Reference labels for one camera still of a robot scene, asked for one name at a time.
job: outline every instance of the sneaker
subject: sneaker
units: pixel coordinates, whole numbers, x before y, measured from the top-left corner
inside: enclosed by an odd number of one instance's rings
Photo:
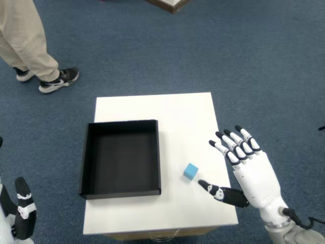
[[[62,87],[71,85],[78,77],[79,71],[77,68],[60,70],[60,76],[57,79],[51,82],[40,81],[39,90],[41,93],[51,93]]]
[[[16,67],[14,67],[14,70],[16,71],[17,73],[17,76],[16,76],[16,79],[20,82],[26,82],[26,81],[29,81],[33,76],[34,74],[27,70],[27,71],[22,71]]]

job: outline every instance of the black cable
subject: black cable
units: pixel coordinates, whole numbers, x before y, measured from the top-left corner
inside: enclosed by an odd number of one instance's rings
[[[324,220],[319,220],[319,219],[316,219],[316,218],[313,218],[313,217],[308,217],[310,223],[309,225],[304,225],[302,223],[302,221],[299,219],[299,217],[296,215],[295,211],[291,208],[284,208],[282,210],[282,213],[286,216],[289,216],[294,222],[296,225],[299,225],[301,228],[304,228],[306,230],[309,230],[311,228],[313,228],[314,226],[314,221],[316,222],[319,222],[321,224],[325,224],[325,221]]]

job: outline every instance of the black tray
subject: black tray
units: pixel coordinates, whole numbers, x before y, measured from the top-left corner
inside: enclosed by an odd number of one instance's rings
[[[158,121],[88,124],[79,195],[160,195]]]

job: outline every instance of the khaki trousers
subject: khaki trousers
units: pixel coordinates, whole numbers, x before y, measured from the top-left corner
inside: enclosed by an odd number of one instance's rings
[[[33,0],[0,0],[0,57],[43,81],[59,77],[58,63],[47,53],[43,24]]]

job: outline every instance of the robotic hand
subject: robotic hand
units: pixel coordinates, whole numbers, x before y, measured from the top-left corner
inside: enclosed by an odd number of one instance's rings
[[[238,207],[251,204],[259,209],[273,243],[325,243],[324,237],[318,232],[306,231],[296,226],[291,218],[284,214],[284,210],[288,211],[289,208],[281,197],[280,184],[267,154],[245,129],[236,126],[236,130],[243,138],[228,130],[224,131],[226,135],[216,132],[216,136],[224,141],[228,148],[212,140],[209,143],[231,163],[233,173],[243,191],[211,185],[202,179],[199,184],[218,201]]]
[[[22,177],[15,180],[18,206],[8,194],[0,179],[0,244],[33,244],[36,206],[31,192]]]

